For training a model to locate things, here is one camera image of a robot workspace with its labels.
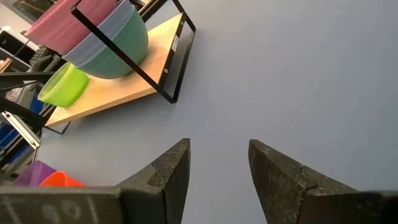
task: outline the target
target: white sticker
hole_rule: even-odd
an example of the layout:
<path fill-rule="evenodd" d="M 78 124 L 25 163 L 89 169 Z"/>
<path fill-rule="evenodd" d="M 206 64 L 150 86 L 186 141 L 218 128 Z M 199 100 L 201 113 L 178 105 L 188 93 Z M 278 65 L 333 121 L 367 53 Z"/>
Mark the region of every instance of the white sticker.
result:
<path fill-rule="evenodd" d="M 176 36 L 174 37 L 173 46 L 172 46 L 172 50 L 174 50 L 174 52 L 175 52 L 175 50 L 177 49 L 178 40 L 179 40 L 179 37 L 177 37 L 177 35 L 176 35 Z"/>

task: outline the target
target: wooden board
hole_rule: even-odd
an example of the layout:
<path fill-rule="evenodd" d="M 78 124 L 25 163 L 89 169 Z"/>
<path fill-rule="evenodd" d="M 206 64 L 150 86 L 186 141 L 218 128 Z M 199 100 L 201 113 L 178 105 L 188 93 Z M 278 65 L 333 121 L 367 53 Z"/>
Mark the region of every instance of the wooden board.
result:
<path fill-rule="evenodd" d="M 179 14 L 148 32 L 148 52 L 140 67 L 157 83 L 181 18 L 182 14 Z M 57 107 L 46 126 L 73 121 L 156 92 L 136 72 L 114 80 L 103 80 L 90 75 L 89 78 L 90 82 L 80 98 L 67 109 Z"/>

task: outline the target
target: stacked bowls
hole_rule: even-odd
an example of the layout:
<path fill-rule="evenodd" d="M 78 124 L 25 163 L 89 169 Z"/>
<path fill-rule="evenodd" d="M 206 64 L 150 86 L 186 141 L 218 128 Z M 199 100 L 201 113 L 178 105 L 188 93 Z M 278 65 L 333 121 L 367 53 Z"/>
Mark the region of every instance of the stacked bowls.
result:
<path fill-rule="evenodd" d="M 27 31 L 26 36 L 63 54 L 70 63 L 60 68 L 39 94 L 39 100 L 67 108 L 83 93 L 89 73 L 105 79 L 119 78 L 132 68 L 92 34 L 70 8 L 76 0 L 58 0 Z M 148 48 L 144 21 L 129 0 L 81 0 L 77 8 L 130 59 L 140 63 Z"/>
<path fill-rule="evenodd" d="M 144 21 L 129 0 L 118 2 L 115 10 L 98 28 L 135 63 L 142 61 L 148 48 L 148 33 Z M 98 78 L 119 78 L 132 70 L 92 33 L 62 58 Z"/>
<path fill-rule="evenodd" d="M 71 14 L 76 0 L 59 0 L 26 32 L 36 44 L 61 54 L 68 52 L 90 31 Z M 81 0 L 77 7 L 93 24 L 100 24 L 115 8 L 114 0 Z"/>

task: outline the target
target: purple bowl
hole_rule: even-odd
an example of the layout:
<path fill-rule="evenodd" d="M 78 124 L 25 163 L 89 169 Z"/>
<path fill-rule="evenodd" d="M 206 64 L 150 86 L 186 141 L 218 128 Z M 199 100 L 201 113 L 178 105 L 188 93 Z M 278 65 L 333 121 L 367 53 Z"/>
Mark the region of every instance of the purple bowl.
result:
<path fill-rule="evenodd" d="M 14 186 L 38 187 L 49 175 L 56 170 L 42 161 L 35 161 L 19 174 Z"/>

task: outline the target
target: black cable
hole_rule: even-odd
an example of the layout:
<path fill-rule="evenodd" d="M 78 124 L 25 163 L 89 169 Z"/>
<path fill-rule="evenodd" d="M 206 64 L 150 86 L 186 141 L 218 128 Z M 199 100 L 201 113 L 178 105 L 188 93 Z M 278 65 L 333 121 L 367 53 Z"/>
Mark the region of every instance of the black cable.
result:
<path fill-rule="evenodd" d="M 24 87 L 24 86 L 27 86 L 27 85 L 30 85 L 30 84 L 34 84 L 34 83 L 38 83 L 38 82 L 39 81 L 34 81 L 34 82 L 31 82 L 31 83 L 24 83 L 24 84 L 14 85 L 12 87 L 2 88 L 2 89 L 0 89 L 0 91 L 9 91 L 9 90 L 12 90 L 13 88 L 20 88 L 20 87 Z"/>

